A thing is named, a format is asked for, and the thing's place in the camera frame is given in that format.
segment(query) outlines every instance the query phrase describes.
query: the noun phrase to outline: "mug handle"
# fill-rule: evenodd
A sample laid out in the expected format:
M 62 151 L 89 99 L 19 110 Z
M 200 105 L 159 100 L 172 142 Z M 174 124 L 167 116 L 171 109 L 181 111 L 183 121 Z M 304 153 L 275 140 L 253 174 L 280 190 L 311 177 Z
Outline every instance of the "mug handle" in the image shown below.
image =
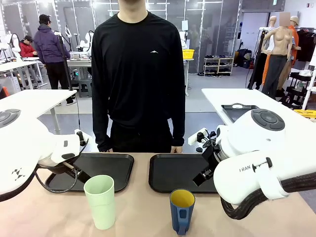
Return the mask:
M 181 218 L 180 217 L 180 211 L 181 210 L 186 211 L 186 217 L 185 218 Z M 187 225 L 189 223 L 189 209 L 188 208 L 177 208 L 177 212 L 178 212 L 178 221 L 179 221 L 178 235 L 185 236 L 186 228 L 187 228 Z

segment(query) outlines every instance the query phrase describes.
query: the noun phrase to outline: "light green cup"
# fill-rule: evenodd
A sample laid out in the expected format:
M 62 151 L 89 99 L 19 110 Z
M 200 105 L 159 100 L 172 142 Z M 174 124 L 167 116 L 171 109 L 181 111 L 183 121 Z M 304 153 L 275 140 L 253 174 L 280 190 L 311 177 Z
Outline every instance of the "light green cup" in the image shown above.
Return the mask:
M 108 175 L 94 176 L 85 183 L 83 189 L 95 227 L 99 230 L 110 228 L 115 222 L 113 178 Z

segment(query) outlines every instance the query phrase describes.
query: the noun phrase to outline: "cup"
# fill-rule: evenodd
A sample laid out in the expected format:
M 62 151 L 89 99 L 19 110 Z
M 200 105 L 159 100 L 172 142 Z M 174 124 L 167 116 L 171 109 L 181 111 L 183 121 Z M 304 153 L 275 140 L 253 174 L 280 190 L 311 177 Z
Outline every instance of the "cup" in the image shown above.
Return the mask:
M 95 227 L 99 230 L 110 228 L 115 222 L 113 178 L 108 175 L 94 176 L 85 183 L 83 189 Z
M 185 189 L 176 189 L 170 195 L 172 227 L 180 236 L 189 230 L 196 198 Z

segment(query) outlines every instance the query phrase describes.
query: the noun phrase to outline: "dark gray pants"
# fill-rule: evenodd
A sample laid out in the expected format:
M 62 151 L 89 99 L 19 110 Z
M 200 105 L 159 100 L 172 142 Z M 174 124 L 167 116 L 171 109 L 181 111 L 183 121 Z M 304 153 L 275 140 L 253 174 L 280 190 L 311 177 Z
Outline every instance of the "dark gray pants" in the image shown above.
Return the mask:
M 262 93 L 268 95 L 272 99 L 276 99 L 277 84 L 280 74 L 287 60 L 286 55 L 271 55 L 269 60 L 269 68 Z

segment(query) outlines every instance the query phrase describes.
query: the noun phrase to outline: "red jacket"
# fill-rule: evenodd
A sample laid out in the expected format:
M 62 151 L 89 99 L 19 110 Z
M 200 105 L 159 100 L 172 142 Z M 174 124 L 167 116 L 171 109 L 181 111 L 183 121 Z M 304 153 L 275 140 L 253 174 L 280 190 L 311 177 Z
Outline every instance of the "red jacket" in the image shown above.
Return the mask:
M 27 57 L 34 57 L 33 52 L 35 49 L 31 45 L 27 45 L 24 42 L 20 42 L 20 48 L 21 48 L 21 57 L 27 58 Z

